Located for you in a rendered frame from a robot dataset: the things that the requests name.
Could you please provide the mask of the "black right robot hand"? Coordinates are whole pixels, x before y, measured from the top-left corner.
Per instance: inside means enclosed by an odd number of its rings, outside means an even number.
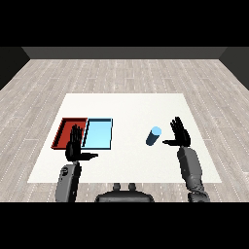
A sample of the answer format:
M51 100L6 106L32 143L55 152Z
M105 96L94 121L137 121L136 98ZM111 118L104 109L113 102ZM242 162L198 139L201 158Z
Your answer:
M179 117L176 117L170 122L170 126L174 133L174 140L164 140L163 144L169 146L190 147L191 137L188 131L184 128L183 123Z

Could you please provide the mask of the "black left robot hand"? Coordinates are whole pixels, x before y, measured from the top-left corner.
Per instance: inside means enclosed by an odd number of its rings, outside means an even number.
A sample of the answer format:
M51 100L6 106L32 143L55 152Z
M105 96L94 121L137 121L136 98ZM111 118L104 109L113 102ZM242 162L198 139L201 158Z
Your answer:
M67 142L65 156L68 161L91 160L97 157L97 154L82 153L82 129L74 124L70 131L70 140Z

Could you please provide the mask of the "red shallow open box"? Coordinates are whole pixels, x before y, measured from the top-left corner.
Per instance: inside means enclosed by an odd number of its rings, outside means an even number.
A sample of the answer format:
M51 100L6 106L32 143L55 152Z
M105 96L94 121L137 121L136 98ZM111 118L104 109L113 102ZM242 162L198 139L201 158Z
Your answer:
M76 125L84 131L87 120L87 118L63 118L57 129L51 148L54 150L65 150L70 140L72 126Z

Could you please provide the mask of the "light blue shallow open box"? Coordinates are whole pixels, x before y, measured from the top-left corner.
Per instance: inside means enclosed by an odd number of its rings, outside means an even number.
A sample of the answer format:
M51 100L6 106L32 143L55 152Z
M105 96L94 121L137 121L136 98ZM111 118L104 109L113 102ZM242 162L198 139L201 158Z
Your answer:
M82 150L110 150L113 120L111 118L90 118L84 131Z

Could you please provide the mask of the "small blue can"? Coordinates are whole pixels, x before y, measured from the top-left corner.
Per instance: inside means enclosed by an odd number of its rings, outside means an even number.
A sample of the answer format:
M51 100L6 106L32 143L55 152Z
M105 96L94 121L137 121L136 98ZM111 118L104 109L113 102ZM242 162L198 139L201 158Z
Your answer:
M158 140L158 138L160 137L160 135L161 135L161 129L158 126L154 126L151 129L151 131L146 139L146 144L148 146L153 146L155 144L155 142Z

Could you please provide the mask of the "dark grey robot body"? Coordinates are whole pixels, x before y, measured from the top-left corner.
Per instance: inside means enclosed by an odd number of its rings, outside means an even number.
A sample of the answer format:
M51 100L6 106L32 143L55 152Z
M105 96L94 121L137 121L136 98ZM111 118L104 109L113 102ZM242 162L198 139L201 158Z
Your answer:
M98 195L95 202L154 202L151 195L138 192L134 183L128 184L128 190L122 191L121 184L115 183L113 190Z

